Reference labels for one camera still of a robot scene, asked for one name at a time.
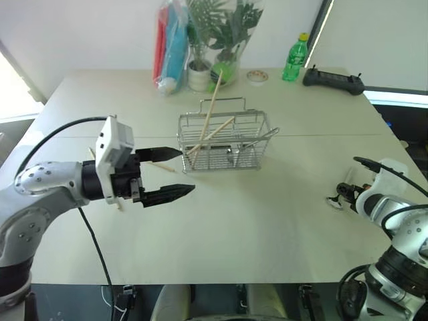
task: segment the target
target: floor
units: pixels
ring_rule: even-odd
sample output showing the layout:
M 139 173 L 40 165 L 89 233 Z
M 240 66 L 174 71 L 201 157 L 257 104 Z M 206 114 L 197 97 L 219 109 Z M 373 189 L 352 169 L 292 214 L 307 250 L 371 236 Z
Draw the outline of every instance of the floor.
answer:
M 291 320 L 307 320 L 301 317 L 299 309 L 298 284 L 277 285 Z M 337 284 L 314 284 L 320 295 L 326 320 L 339 321 L 335 310 Z M 138 286 L 138 299 L 128 321 L 150 320 L 162 286 Z M 93 321 L 109 320 L 110 308 L 103 302 L 100 286 L 65 286 L 55 284 L 34 284 L 32 290 L 37 296 L 40 321 Z M 239 300 L 235 284 L 197 285 L 195 300 L 191 304 L 191 316 L 237 313 Z

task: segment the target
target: black remote controller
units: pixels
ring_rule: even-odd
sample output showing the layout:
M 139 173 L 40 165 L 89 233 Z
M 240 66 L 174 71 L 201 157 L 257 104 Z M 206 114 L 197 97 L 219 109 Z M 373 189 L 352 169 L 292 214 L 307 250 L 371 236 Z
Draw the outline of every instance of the black remote controller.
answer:
M 303 85 L 322 85 L 338 89 L 343 89 L 351 95 L 359 95 L 365 90 L 365 86 L 358 76 L 344 76 L 340 74 L 332 74 L 331 72 L 320 72 L 314 67 L 306 70 L 303 78 Z

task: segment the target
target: black cable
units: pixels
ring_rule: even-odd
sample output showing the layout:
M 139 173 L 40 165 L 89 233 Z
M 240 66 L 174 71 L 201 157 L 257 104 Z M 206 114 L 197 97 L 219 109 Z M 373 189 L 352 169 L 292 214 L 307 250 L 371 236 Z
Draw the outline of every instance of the black cable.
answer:
M 98 245 L 98 242 L 96 240 L 94 230 L 92 229 L 91 225 L 89 224 L 88 220 L 86 219 L 86 216 L 85 216 L 85 213 L 83 212 L 83 209 L 81 207 L 78 207 L 78 210 L 80 212 L 80 215 L 82 216 L 82 219 L 84 220 L 84 222 L 86 224 L 86 227 L 89 230 L 89 233 L 91 234 L 92 241 L 94 241 L 96 251 L 98 253 L 98 256 L 100 257 L 102 269 L 104 270 L 104 274 L 106 274 L 108 287 L 110 288 L 110 294 L 112 296 L 112 310 L 111 310 L 110 319 L 111 319 L 111 321 L 113 321 L 114 320 L 114 306 L 116 305 L 116 302 L 114 301 L 114 289 L 113 289 L 113 285 L 112 285 L 112 280 L 110 279 L 110 274 L 108 274 L 107 265 L 106 265 L 106 262 L 104 261 L 104 257 L 102 256 L 100 246 Z
M 73 122 L 69 122 L 69 123 L 67 123 L 67 124 L 65 124 L 65 125 L 57 128 L 57 129 L 55 129 L 53 132 L 51 132 L 50 134 L 48 134 L 37 145 L 35 145 L 33 147 L 33 149 L 31 150 L 31 152 L 29 152 L 29 154 L 24 158 L 24 160 L 20 164 L 20 166 L 18 168 L 18 171 L 16 172 L 15 177 L 18 176 L 18 174 L 25 169 L 25 167 L 27 166 L 29 160 L 40 149 L 40 147 L 42 147 L 49 139 L 51 139 L 57 133 L 63 131 L 66 128 L 69 128 L 69 127 L 77 125 L 77 124 L 81 124 L 83 122 L 97 122 L 97 121 L 106 120 L 106 119 L 107 119 L 107 117 L 88 117 L 88 118 L 82 118 L 82 119 L 77 119 L 77 120 L 75 120 Z
M 387 229 L 387 221 L 392 217 L 402 212 L 412 211 L 414 209 L 428 209 L 428 204 L 421 204 L 421 205 L 411 205 L 407 207 L 403 207 L 402 209 L 397 209 L 393 212 L 390 212 L 387 216 L 385 216 L 382 219 L 381 227 L 382 230 L 385 232 L 385 234 L 388 235 L 389 239 L 393 239 L 393 235 L 391 232 Z
M 395 176 L 399 177 L 400 179 L 404 180 L 406 183 L 410 184 L 414 188 L 416 188 L 419 192 L 424 194 L 424 196 L 428 197 L 428 191 L 420 187 L 417 183 L 412 181 L 411 179 L 408 179 L 403 173 L 399 173 L 392 169 L 391 167 L 385 166 L 384 164 L 381 164 L 379 162 L 375 162 L 368 158 L 363 157 L 354 157 L 354 160 L 361 163 L 362 165 L 368 167 L 371 171 L 374 171 L 376 173 L 379 173 L 380 169 L 384 169 L 387 172 L 390 172 L 391 174 L 394 174 Z
M 360 265 L 357 267 L 354 267 L 353 269 L 351 269 L 350 271 L 348 271 L 343 278 L 339 281 L 339 285 L 337 288 L 337 293 L 336 293 L 336 300 L 338 302 L 337 304 L 337 308 L 339 310 L 339 314 L 340 317 L 343 319 L 344 317 L 344 311 L 343 311 L 343 307 L 342 304 L 340 302 L 340 296 L 342 295 L 342 286 L 345 283 L 345 281 L 352 276 L 353 278 L 355 278 L 356 276 L 359 276 L 361 273 L 364 273 L 364 271 L 366 270 L 366 268 L 369 266 L 369 264 L 364 264 L 364 265 Z

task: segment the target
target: white table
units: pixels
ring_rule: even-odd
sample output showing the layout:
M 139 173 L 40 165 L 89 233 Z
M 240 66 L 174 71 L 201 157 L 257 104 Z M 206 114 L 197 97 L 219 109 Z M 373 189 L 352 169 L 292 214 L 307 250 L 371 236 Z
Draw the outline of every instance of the white table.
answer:
M 388 248 L 378 227 L 351 210 L 329 207 L 325 196 L 334 194 L 350 167 L 356 168 L 353 183 L 370 182 L 372 173 L 352 160 L 356 155 L 394 158 L 426 187 L 425 178 L 364 96 L 305 88 L 269 73 L 270 83 L 260 88 L 241 80 L 222 92 L 246 96 L 250 107 L 265 110 L 272 126 L 281 127 L 260 171 L 186 175 L 176 158 L 167 162 L 176 173 L 143 165 L 143 183 L 148 190 L 195 184 L 186 197 L 148 209 L 122 200 L 122 212 L 104 201 L 84 208 L 114 284 L 337 282 Z M 12 179 L 19 160 L 39 139 L 38 130 L 46 133 L 84 116 L 116 113 L 133 127 L 138 148 L 178 147 L 178 115 L 197 109 L 201 95 L 159 98 L 149 79 L 148 72 L 129 71 L 77 72 L 66 78 L 1 169 L 2 183 Z M 269 100 L 262 104 L 262 96 Z M 89 159 L 88 147 L 94 146 L 100 126 L 63 133 L 33 162 Z M 404 196 L 424 201 L 411 187 Z M 106 283 L 77 210 L 46 231 L 32 272 L 35 283 Z

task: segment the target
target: plastic bag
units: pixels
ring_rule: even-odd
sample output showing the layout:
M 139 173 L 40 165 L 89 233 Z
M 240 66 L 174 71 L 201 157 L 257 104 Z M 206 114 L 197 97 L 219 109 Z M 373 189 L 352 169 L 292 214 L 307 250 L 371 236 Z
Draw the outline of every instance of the plastic bag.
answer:
M 263 0 L 186 0 L 191 59 L 189 87 L 214 91 L 220 71 L 221 85 L 237 77 L 241 55 L 263 13 Z
M 172 94 L 183 85 L 189 47 L 188 16 L 185 0 L 166 0 L 157 14 L 152 79 L 163 95 Z

